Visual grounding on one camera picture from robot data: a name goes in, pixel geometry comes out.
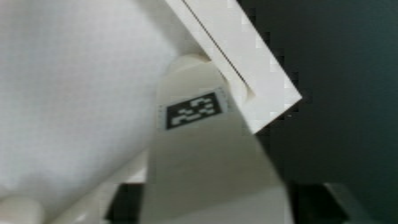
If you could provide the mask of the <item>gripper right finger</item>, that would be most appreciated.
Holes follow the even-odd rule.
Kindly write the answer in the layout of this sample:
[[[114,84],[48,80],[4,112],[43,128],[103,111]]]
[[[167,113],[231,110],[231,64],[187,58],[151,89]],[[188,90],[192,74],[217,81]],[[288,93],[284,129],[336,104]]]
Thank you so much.
[[[343,184],[288,185],[295,224],[373,224],[373,218]]]

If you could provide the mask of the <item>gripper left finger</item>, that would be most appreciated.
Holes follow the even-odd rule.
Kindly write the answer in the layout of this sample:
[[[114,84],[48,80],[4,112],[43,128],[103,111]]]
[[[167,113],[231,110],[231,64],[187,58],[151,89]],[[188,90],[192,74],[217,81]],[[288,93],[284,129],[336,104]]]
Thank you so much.
[[[91,224],[140,224],[144,183],[110,183],[96,196]]]

